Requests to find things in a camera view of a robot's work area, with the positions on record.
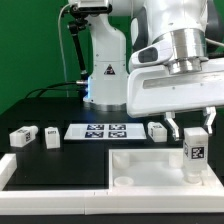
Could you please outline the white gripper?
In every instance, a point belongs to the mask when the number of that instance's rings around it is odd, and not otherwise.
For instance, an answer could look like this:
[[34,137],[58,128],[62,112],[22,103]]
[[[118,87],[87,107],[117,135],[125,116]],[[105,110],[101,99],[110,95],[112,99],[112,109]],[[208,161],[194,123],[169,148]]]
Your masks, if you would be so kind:
[[146,117],[165,113],[164,120],[175,141],[180,140],[174,112],[204,109],[204,127],[209,135],[216,108],[224,105],[224,58],[201,63],[202,70],[171,75],[162,64],[171,52],[155,53],[146,47],[132,54],[132,69],[127,84],[127,113],[131,117]]

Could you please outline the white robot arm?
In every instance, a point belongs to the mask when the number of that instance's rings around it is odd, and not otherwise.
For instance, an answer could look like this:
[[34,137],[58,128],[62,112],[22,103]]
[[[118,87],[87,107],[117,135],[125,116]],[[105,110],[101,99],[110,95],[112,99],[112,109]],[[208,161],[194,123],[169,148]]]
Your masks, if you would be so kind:
[[84,105],[162,114],[179,137],[175,114],[202,110],[212,130],[224,105],[224,58],[208,50],[224,32],[214,0],[68,0],[79,26],[90,27],[95,68]]

